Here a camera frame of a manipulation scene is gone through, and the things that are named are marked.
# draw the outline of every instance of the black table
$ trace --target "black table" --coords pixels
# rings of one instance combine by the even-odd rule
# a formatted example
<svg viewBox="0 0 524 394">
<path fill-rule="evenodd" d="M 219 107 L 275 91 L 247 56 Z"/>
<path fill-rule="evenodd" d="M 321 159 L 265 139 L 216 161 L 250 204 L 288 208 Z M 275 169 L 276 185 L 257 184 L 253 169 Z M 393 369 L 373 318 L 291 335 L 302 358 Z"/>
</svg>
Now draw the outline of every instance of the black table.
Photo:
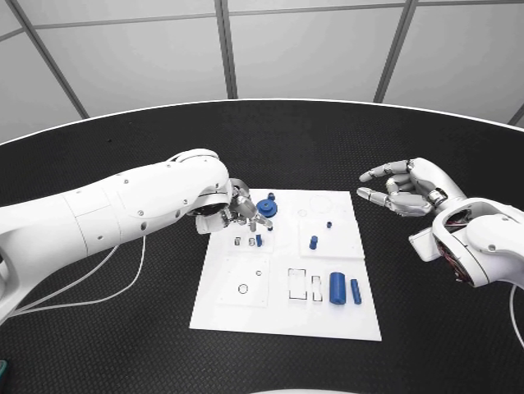
<svg viewBox="0 0 524 394">
<path fill-rule="evenodd" d="M 210 238 L 190 218 L 149 236 L 144 274 L 106 303 L 28 314 L 0 327 L 8 392 L 524 392 L 511 285 L 455 282 L 409 236 L 430 218 L 397 217 L 356 195 L 358 176 L 405 158 L 435 161 L 468 196 L 524 210 L 524 132 L 376 104 L 223 101 L 82 121 L 0 146 L 0 206 L 74 189 L 193 148 L 220 153 L 252 188 L 351 190 L 383 342 L 190 330 Z M 51 302 L 95 300 L 131 282 L 142 240 Z M 30 300 L 73 282 L 92 256 Z M 516 296 L 524 336 L 524 292 Z"/>
</svg>

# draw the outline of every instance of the round table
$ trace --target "round table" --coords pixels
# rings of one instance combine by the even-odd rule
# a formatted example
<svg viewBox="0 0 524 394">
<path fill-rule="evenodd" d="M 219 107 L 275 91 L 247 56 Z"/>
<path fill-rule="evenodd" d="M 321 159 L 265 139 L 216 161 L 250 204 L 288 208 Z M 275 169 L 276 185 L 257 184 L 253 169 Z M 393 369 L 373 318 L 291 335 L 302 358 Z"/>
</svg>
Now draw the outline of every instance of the round table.
<svg viewBox="0 0 524 394">
<path fill-rule="evenodd" d="M 524 210 L 524 131 L 380 104 L 318 100 L 193 103 L 93 118 L 0 145 L 0 206 L 83 186 L 175 153 L 219 152 L 252 188 L 350 190 L 381 342 L 190 329 L 208 236 L 183 220 L 148 238 L 144 273 L 113 300 L 12 318 L 0 327 L 8 392 L 524 392 L 524 351 L 508 315 L 511 285 L 455 281 L 422 262 L 409 236 L 432 218 L 400 218 L 356 195 L 358 176 L 423 157 L 471 197 Z M 374 188 L 384 187 L 383 181 Z M 51 303 L 122 289 L 142 240 Z M 27 301 L 73 282 L 106 252 L 71 264 Z M 524 291 L 516 295 L 524 337 Z"/>
</svg>

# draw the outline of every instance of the metal frame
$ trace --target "metal frame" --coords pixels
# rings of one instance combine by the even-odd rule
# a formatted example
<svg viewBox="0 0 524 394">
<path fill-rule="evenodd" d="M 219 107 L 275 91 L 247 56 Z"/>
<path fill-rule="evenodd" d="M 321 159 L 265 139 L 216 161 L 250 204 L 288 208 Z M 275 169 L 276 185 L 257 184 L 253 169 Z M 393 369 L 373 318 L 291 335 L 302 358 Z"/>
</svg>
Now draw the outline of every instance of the metal frame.
<svg viewBox="0 0 524 394">
<path fill-rule="evenodd" d="M 83 119 L 87 119 L 89 113 L 83 107 L 82 101 L 77 94 L 70 86 L 70 83 L 64 77 L 61 69 L 59 68 L 56 59 L 50 54 L 50 50 L 44 45 L 44 41 L 37 33 L 37 30 L 43 29 L 61 29 L 74 28 L 96 25 L 119 25 L 128 23 L 144 23 L 154 21 L 174 21 L 197 18 L 217 18 L 219 24 L 219 34 L 221 41 L 221 56 L 223 56 L 223 68 L 224 68 L 224 78 L 227 82 L 227 95 L 230 99 L 239 99 L 237 93 L 237 82 L 236 82 L 236 62 L 233 53 L 233 37 L 230 31 L 230 17 L 232 16 L 250 16 L 250 15 L 270 15 L 270 14 L 286 14 L 286 13 L 301 13 L 301 12 L 325 12 L 325 11 L 348 11 L 348 10 L 368 10 L 377 8 L 403 8 L 402 19 L 399 22 L 397 30 L 394 33 L 393 45 L 389 51 L 389 57 L 386 66 L 383 69 L 381 79 L 377 87 L 374 102 L 381 103 L 390 86 L 390 80 L 394 73 L 396 64 L 399 62 L 399 56 L 402 52 L 402 46 L 405 44 L 409 27 L 412 20 L 415 18 L 415 11 L 418 7 L 449 7 L 449 6 L 481 6 L 481 5 L 498 5 L 498 4 L 524 4 L 524 0 L 449 0 L 449 1 L 420 1 L 407 0 L 406 2 L 392 2 L 386 4 L 363 4 L 354 6 L 332 6 L 332 7 L 306 7 L 306 8 L 288 8 L 278 10 L 256 10 L 256 11 L 230 11 L 229 0 L 214 0 L 216 1 L 216 13 L 207 14 L 188 14 L 180 16 L 159 16 L 146 18 L 132 18 L 132 19 L 116 19 L 108 21 L 89 21 L 89 22 L 74 22 L 61 24 L 47 24 L 47 25 L 33 25 L 28 16 L 25 15 L 24 9 L 18 3 L 18 0 L 5 0 L 8 6 L 14 12 L 14 15 L 22 25 L 22 28 L 14 30 L 12 32 L 0 35 L 0 42 L 7 39 L 15 37 L 21 33 L 27 33 L 31 38 L 37 50 L 46 60 L 47 66 L 56 76 L 57 82 L 64 89 L 64 92 L 70 98 L 70 101 L 82 115 Z M 510 125 L 516 125 L 521 118 L 524 117 L 524 104 L 520 111 L 514 114 L 514 118 L 510 121 Z"/>
</svg>

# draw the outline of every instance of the robotic hand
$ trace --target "robotic hand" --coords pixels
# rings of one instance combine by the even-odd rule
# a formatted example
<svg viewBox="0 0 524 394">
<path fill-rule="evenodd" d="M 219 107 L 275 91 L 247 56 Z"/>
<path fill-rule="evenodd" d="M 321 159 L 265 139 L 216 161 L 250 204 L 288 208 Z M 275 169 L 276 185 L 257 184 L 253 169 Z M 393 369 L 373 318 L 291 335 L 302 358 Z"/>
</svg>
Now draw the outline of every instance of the robotic hand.
<svg viewBox="0 0 524 394">
<path fill-rule="evenodd" d="M 361 187 L 357 194 L 402 216 L 436 214 L 433 226 L 409 237 L 425 261 L 443 256 L 458 282 L 484 286 L 511 282 L 524 289 L 524 212 L 481 198 L 468 198 L 445 171 L 426 159 L 384 164 L 361 181 L 394 174 L 389 195 Z"/>
<path fill-rule="evenodd" d="M 141 238 L 185 216 L 197 231 L 232 222 L 272 221 L 259 213 L 249 187 L 230 178 L 216 152 L 195 149 L 167 162 L 0 208 L 0 324 L 40 282 L 66 265 Z"/>
</svg>

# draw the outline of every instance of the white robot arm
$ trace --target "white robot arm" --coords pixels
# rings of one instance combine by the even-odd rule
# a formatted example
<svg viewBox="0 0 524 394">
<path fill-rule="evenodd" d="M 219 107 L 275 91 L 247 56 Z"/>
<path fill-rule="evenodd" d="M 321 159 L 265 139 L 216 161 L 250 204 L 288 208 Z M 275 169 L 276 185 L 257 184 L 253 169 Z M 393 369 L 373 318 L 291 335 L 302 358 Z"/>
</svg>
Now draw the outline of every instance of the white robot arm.
<svg viewBox="0 0 524 394">
<path fill-rule="evenodd" d="M 426 159 L 389 163 L 361 181 L 396 174 L 389 195 L 360 188 L 358 195 L 402 216 L 436 213 L 433 226 L 409 237 L 425 261 L 443 256 L 458 282 L 484 286 L 511 282 L 524 289 L 524 212 L 490 199 L 469 199 L 445 171 Z"/>
<path fill-rule="evenodd" d="M 151 234 L 184 215 L 200 234 L 230 222 L 272 221 L 217 154 L 195 149 L 170 161 L 0 208 L 0 324 L 40 282 L 66 265 Z"/>
</svg>

